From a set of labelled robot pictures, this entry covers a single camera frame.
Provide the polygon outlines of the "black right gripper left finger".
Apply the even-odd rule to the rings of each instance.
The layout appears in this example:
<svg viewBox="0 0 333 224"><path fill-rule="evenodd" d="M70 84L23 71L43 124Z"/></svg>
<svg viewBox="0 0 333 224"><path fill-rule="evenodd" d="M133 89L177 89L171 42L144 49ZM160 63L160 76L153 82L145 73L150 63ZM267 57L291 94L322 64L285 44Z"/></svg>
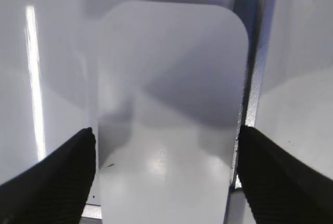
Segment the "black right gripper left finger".
<svg viewBox="0 0 333 224"><path fill-rule="evenodd" d="M81 129L1 185L1 223L79 223L95 177L95 136Z"/></svg>

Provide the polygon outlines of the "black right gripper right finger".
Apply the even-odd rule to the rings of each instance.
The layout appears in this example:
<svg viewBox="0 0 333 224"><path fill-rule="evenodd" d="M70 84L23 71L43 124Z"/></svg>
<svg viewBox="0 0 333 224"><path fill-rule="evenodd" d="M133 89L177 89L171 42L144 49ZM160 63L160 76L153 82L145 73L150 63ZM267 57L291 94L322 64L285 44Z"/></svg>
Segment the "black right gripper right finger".
<svg viewBox="0 0 333 224"><path fill-rule="evenodd" d="M332 223L332 180L245 125L238 176L256 223Z"/></svg>

